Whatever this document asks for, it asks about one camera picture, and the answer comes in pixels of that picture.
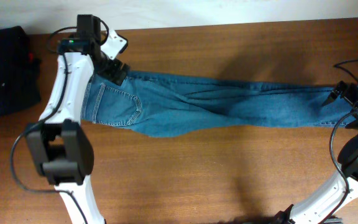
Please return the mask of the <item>blue denim jeans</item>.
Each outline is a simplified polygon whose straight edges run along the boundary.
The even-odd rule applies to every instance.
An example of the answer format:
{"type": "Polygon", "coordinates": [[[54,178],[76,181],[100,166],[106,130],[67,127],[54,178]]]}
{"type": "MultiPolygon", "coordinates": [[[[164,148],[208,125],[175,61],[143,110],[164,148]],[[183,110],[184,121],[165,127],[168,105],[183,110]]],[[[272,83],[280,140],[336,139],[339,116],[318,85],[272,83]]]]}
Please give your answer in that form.
{"type": "Polygon", "coordinates": [[[240,82],[130,72],[122,85],[94,76],[81,117],[94,124],[170,138],[227,126],[268,128],[345,126],[350,105],[325,99],[329,86],[240,82]]]}

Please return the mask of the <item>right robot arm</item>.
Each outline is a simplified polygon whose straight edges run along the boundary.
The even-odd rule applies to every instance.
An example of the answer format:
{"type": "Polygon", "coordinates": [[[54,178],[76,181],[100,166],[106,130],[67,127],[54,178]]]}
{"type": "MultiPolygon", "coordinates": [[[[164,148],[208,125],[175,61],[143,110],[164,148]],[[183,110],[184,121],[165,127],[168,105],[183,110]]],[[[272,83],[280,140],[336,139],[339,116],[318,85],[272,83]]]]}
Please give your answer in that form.
{"type": "MultiPolygon", "coordinates": [[[[331,147],[334,146],[337,129],[347,118],[353,117],[354,120],[346,128],[358,129],[358,83],[339,82],[324,103],[328,105],[337,98],[344,99],[352,109],[335,124],[329,140],[331,147]]],[[[335,173],[304,201],[279,211],[273,223],[342,223],[334,214],[358,198],[358,134],[344,145],[339,155],[336,156],[332,149],[329,153],[335,173]]]]}

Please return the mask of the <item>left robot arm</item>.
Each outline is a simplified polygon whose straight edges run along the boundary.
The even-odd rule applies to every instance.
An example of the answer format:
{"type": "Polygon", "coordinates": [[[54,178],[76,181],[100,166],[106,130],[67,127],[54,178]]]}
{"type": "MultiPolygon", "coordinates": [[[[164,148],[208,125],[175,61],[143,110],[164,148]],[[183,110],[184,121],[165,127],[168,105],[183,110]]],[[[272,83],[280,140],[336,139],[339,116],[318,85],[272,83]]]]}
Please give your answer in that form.
{"type": "Polygon", "coordinates": [[[59,194],[72,223],[105,223],[91,186],[94,152],[81,128],[81,110],[93,75],[121,85],[129,66],[116,57],[127,40],[97,16],[79,14],[75,33],[58,44],[55,83],[39,121],[23,133],[35,169],[59,194]]]}

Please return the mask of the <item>black folded garment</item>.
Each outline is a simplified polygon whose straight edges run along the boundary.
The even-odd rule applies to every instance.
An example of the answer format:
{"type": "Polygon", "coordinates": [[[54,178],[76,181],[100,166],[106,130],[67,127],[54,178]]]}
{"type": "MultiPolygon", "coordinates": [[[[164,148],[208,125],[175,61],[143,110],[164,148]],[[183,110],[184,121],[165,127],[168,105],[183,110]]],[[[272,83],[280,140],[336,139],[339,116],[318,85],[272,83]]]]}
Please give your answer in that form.
{"type": "Polygon", "coordinates": [[[41,101],[39,75],[40,59],[30,51],[29,36],[23,28],[0,29],[0,116],[41,101]]]}

